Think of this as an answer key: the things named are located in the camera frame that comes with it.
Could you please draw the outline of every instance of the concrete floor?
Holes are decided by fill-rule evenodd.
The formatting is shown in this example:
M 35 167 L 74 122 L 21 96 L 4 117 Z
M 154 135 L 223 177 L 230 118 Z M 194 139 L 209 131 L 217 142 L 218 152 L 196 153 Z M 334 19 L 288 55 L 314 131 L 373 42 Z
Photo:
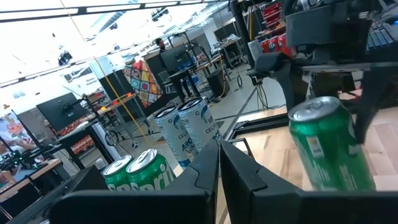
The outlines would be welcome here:
M 249 114 L 255 113 L 258 109 L 261 109 L 261 105 L 257 104 L 257 93 L 255 88 L 253 87 L 251 80 L 249 77 L 246 76 L 246 69 L 249 68 L 248 65 L 242 65 L 238 67 L 239 74 L 243 81 L 242 88 L 238 87 L 237 83 L 237 76 L 236 69 L 232 71 L 231 78 L 232 80 L 229 82 L 230 91 L 229 93 L 221 99 L 219 103 L 214 103 L 211 107 L 211 114 L 216 121 L 224 121 L 224 124 L 220 127 L 220 133 L 226 136 L 234 123 L 236 122 L 237 118 L 239 117 L 238 114 Z M 270 78 L 266 78 L 263 80 L 263 87 L 264 91 L 266 92 L 268 107 L 275 107 L 275 106 L 282 106 L 285 104 L 284 94 L 280 85 Z M 159 129 L 154 123 L 153 116 L 149 117 L 149 122 L 151 128 L 154 130 L 154 134 L 147 135 L 147 141 L 144 137 L 142 137 L 142 133 L 137 129 L 134 131 L 134 136 L 136 137 L 136 142 L 138 143 L 138 148 L 133 149 L 131 147 L 131 140 L 126 140 L 120 143 L 122 147 L 126 150 L 122 149 L 121 147 L 118 148 L 119 152 L 122 155 L 130 153 L 132 156 L 137 157 L 143 151 L 154 148 L 159 151 L 166 157 L 170 166 L 175 168 L 178 163 L 175 159 L 172 151 L 170 150 L 167 144 L 156 144 L 158 139 L 162 137 L 159 133 Z M 142 131 L 146 134 L 147 133 L 147 126 L 141 125 Z M 88 166 L 93 164 L 95 160 L 101 157 L 101 154 L 98 150 L 93 150 L 92 152 L 88 153 L 83 159 L 83 164 Z M 76 172 L 76 169 L 73 167 L 72 164 L 68 162 L 64 162 L 65 167 L 67 167 L 67 171 L 70 174 Z

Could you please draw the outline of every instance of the white can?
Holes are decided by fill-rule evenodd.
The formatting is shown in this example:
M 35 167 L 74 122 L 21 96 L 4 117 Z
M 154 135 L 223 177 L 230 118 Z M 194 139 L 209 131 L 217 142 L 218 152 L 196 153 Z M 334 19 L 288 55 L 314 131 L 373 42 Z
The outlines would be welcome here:
M 199 152 L 208 141 L 215 139 L 220 143 L 222 140 L 210 107 L 203 98 L 194 98 L 179 106 L 178 115 Z
M 177 106 L 169 106 L 157 113 L 155 123 L 180 166 L 186 168 L 198 151 L 178 116 Z

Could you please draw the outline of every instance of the green soda can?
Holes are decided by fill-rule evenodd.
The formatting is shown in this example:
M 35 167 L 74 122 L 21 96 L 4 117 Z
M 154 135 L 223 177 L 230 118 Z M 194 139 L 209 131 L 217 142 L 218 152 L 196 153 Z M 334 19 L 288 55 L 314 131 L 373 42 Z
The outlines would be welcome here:
M 127 166 L 127 177 L 133 190 L 162 190 L 175 175 L 156 149 L 148 149 Z
M 316 190 L 375 190 L 364 152 L 356 143 L 350 112 L 332 96 L 289 111 L 289 129 Z
M 110 190 L 131 190 L 127 179 L 126 167 L 132 161 L 132 156 L 126 155 L 105 168 L 103 175 Z

